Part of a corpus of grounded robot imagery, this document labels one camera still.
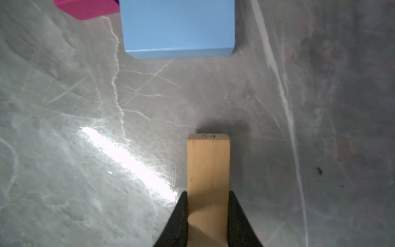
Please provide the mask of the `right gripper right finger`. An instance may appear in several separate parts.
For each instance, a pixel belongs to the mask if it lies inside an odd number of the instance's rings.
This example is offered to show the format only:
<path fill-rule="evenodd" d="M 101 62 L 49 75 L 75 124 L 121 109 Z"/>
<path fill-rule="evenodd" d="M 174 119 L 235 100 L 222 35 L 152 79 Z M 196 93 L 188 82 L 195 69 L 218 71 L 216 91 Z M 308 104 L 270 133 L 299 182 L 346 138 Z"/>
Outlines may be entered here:
<path fill-rule="evenodd" d="M 229 247 L 264 247 L 233 191 L 229 192 L 227 225 Z"/>

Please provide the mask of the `light blue block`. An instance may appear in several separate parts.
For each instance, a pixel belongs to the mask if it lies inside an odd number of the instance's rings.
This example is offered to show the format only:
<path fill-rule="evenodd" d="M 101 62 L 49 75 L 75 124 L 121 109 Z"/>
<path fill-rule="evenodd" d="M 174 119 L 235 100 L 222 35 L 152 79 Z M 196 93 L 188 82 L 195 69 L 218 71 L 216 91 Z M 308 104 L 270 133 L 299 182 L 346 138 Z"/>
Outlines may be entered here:
<path fill-rule="evenodd" d="M 125 52 L 137 59 L 229 56 L 235 49 L 235 1 L 123 0 Z"/>

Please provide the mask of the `natural wood block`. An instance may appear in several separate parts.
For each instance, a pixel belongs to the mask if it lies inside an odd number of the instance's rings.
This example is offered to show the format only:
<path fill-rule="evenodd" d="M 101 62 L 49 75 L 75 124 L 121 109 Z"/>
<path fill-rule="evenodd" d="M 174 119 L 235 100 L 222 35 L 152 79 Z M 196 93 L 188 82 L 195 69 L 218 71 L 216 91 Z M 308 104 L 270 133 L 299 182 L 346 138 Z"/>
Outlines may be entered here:
<path fill-rule="evenodd" d="M 226 134 L 187 141 L 188 246 L 226 247 L 230 145 Z"/>

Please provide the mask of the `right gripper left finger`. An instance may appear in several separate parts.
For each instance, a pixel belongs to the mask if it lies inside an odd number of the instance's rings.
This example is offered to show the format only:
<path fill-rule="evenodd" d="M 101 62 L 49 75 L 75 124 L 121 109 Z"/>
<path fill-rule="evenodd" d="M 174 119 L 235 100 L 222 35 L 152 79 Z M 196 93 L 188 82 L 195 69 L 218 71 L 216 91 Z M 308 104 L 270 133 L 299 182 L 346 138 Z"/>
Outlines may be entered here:
<path fill-rule="evenodd" d="M 188 245 L 188 197 L 181 196 L 153 247 L 187 247 Z"/>

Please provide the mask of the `magenta rectangular block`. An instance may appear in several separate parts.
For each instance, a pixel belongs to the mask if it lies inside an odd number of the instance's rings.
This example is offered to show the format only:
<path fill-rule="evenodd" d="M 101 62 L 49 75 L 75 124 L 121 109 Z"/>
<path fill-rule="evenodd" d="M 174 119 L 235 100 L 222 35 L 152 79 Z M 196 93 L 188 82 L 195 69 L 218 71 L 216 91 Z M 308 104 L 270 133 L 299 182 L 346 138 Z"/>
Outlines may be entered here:
<path fill-rule="evenodd" d="M 82 21 L 120 12 L 119 1 L 114 0 L 53 0 L 53 3 L 63 12 Z"/>

